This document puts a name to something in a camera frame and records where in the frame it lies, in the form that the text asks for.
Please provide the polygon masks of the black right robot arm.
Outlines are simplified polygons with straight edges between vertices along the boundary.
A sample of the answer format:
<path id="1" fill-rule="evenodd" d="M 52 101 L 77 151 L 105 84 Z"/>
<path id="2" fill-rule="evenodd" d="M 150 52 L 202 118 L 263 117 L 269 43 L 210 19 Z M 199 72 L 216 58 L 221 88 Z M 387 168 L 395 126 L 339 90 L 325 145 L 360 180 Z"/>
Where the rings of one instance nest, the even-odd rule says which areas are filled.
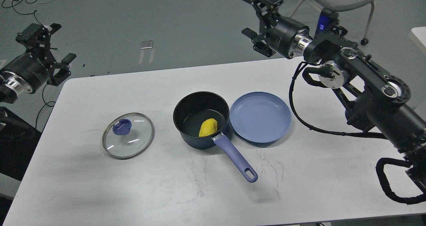
<path id="1" fill-rule="evenodd" d="M 375 167 L 385 195 L 407 205 L 425 202 L 425 120 L 406 103 L 409 86 L 376 64 L 356 42 L 347 40 L 347 30 L 339 24 L 334 9 L 321 10 L 315 36 L 293 18 L 280 15 L 283 0 L 242 0 L 250 4 L 260 20 L 260 31 L 249 28 L 242 34 L 250 38 L 253 49 L 266 57 L 279 53 L 287 59 L 301 56 L 289 88 L 290 108 L 304 126 L 316 132 L 361 138 L 389 140 L 403 160 L 382 158 Z M 305 122 L 293 102 L 295 81 L 302 74 L 314 87 L 330 88 L 345 108 L 347 124 L 361 132 L 338 132 L 317 128 Z M 415 197 L 399 197 L 389 184 L 385 165 L 406 167 L 406 174 L 422 191 Z"/>

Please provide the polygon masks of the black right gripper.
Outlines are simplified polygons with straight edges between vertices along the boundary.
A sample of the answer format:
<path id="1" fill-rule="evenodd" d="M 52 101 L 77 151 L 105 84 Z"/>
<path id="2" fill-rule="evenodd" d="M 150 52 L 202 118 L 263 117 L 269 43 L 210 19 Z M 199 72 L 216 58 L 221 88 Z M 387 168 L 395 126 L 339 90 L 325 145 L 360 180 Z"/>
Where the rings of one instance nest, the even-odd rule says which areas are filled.
<path id="1" fill-rule="evenodd" d="M 283 17 L 278 9 L 284 0 L 242 0 L 250 4 L 262 23 L 272 23 L 268 36 L 244 28 L 241 33 L 253 43 L 253 50 L 270 58 L 276 53 L 293 59 L 303 56 L 310 44 L 308 26 L 289 17 Z"/>

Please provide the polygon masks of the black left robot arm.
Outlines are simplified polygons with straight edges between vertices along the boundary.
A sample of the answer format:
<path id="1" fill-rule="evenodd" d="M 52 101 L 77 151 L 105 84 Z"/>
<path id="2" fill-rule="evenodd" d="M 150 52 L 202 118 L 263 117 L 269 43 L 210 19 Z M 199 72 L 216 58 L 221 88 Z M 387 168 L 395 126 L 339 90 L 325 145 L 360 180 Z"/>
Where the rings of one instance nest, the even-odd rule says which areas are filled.
<path id="1" fill-rule="evenodd" d="M 32 23 L 17 33 L 15 40 L 25 52 L 1 68 L 1 102 L 13 104 L 20 94 L 34 94 L 44 84 L 57 87 L 70 77 L 76 54 L 57 61 L 51 52 L 51 36 L 61 27 Z"/>

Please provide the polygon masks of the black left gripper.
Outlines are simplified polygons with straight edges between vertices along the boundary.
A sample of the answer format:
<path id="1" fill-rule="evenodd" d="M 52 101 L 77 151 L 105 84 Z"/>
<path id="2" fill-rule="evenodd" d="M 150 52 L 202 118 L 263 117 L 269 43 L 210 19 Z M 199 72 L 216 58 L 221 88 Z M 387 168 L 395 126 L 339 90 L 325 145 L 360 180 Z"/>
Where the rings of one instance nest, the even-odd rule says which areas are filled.
<path id="1" fill-rule="evenodd" d="M 15 41 L 26 48 L 21 54 L 1 69 L 1 74 L 8 72 L 23 79 L 29 94 L 34 94 L 44 83 L 59 86 L 70 77 L 70 63 L 77 57 L 69 53 L 61 62 L 56 62 L 51 49 L 51 36 L 61 29 L 61 24 L 52 23 L 50 26 L 32 23 L 26 29 L 17 33 Z"/>

